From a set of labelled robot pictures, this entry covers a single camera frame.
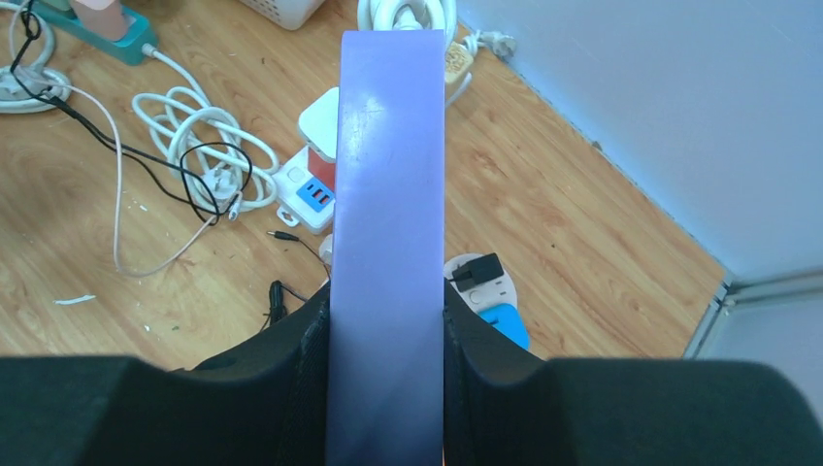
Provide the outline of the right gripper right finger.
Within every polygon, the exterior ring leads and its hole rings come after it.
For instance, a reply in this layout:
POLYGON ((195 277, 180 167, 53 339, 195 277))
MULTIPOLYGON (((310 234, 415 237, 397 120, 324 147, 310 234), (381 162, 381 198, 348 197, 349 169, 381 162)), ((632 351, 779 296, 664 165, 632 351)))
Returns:
POLYGON ((554 358, 520 348, 448 287, 449 465, 818 465, 802 393, 752 362, 554 358))

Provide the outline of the purple power strip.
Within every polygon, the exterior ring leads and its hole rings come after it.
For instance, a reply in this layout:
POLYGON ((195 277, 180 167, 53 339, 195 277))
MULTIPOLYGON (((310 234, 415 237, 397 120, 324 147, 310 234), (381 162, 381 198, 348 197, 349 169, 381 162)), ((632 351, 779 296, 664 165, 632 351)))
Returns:
POLYGON ((346 32, 339 91, 326 461, 438 465, 443 32, 346 32))

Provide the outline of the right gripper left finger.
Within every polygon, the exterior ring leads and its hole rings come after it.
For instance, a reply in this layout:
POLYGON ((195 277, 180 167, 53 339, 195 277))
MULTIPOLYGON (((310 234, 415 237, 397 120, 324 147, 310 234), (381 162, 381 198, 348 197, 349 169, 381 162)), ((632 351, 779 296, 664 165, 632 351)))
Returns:
POLYGON ((192 369, 139 358, 5 357, 5 465, 320 465, 329 290, 192 369))

